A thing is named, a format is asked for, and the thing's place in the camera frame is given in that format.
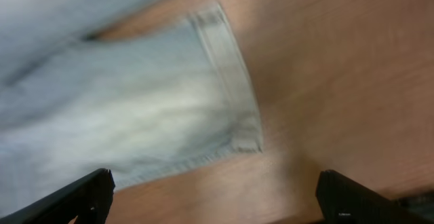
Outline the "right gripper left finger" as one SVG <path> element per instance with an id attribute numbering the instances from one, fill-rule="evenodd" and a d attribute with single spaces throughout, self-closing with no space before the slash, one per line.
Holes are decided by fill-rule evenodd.
<path id="1" fill-rule="evenodd" d="M 1 218 L 1 224 L 105 224 L 114 188 L 111 171 L 100 168 Z"/>

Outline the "light blue denim shorts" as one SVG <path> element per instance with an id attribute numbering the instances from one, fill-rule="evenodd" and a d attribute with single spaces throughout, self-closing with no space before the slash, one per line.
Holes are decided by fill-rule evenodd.
<path id="1" fill-rule="evenodd" d="M 226 15 L 93 39 L 158 0 L 1 0 L 1 215 L 99 168 L 118 189 L 257 153 L 260 114 Z"/>

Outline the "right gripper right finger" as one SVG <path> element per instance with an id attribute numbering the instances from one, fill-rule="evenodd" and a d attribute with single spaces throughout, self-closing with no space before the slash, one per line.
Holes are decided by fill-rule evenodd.
<path id="1" fill-rule="evenodd" d="M 389 200 L 334 170 L 315 192 L 325 224 L 433 224 L 433 192 Z"/>

